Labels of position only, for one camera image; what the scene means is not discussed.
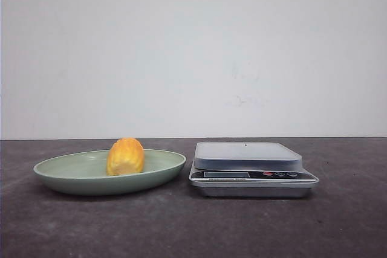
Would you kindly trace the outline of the green oval plate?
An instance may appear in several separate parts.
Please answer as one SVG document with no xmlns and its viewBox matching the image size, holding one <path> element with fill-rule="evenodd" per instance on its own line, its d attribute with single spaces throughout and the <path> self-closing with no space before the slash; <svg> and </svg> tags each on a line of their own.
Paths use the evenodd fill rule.
<svg viewBox="0 0 387 258">
<path fill-rule="evenodd" d="M 186 163 L 180 153 L 145 150 L 143 171 L 108 176 L 107 150 L 72 153 L 39 162 L 33 167 L 38 179 L 49 189 L 70 195 L 103 196 L 139 192 L 174 179 Z"/>
</svg>

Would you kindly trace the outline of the yellow corn cob piece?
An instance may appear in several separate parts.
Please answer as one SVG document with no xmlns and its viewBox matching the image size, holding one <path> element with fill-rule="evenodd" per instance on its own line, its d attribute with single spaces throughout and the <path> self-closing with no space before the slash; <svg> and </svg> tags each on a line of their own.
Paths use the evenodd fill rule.
<svg viewBox="0 0 387 258">
<path fill-rule="evenodd" d="M 117 140 L 108 152 L 106 174 L 108 176 L 127 175 L 143 171 L 145 152 L 135 138 Z"/>
</svg>

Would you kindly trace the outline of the silver digital kitchen scale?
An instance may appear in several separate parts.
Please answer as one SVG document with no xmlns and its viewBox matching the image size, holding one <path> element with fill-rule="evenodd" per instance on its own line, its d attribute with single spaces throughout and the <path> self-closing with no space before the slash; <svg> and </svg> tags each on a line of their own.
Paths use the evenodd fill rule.
<svg viewBox="0 0 387 258">
<path fill-rule="evenodd" d="M 200 142 L 189 181 L 203 196 L 303 198 L 319 178 L 280 143 Z"/>
</svg>

